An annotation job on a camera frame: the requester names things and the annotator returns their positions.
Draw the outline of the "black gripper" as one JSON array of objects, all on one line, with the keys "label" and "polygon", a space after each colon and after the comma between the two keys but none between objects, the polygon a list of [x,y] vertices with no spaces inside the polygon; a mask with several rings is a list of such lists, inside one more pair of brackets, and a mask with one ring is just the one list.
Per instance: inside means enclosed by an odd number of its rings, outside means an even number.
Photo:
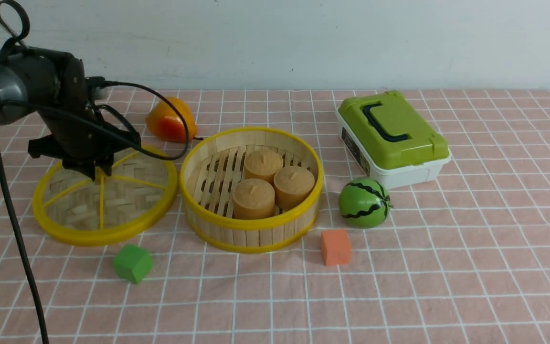
[{"label": "black gripper", "polygon": [[140,149],[132,127],[120,130],[105,121],[94,92],[102,77],[85,76],[83,61],[68,52],[10,46],[0,50],[0,126],[38,113],[50,134],[32,139],[32,158],[59,159],[65,169],[78,169],[91,181],[96,168],[111,177],[114,155]]}]

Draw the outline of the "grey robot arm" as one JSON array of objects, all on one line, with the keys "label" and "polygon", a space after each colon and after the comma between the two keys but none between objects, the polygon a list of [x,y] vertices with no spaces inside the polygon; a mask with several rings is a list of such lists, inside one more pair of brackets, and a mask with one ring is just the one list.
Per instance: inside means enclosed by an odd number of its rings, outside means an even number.
[{"label": "grey robot arm", "polygon": [[135,130],[105,122],[95,105],[103,77],[85,76],[71,53],[14,46],[0,52],[0,126],[37,112],[50,135],[33,139],[28,154],[59,159],[63,167],[90,179],[96,168],[113,171],[114,155],[140,146]]}]

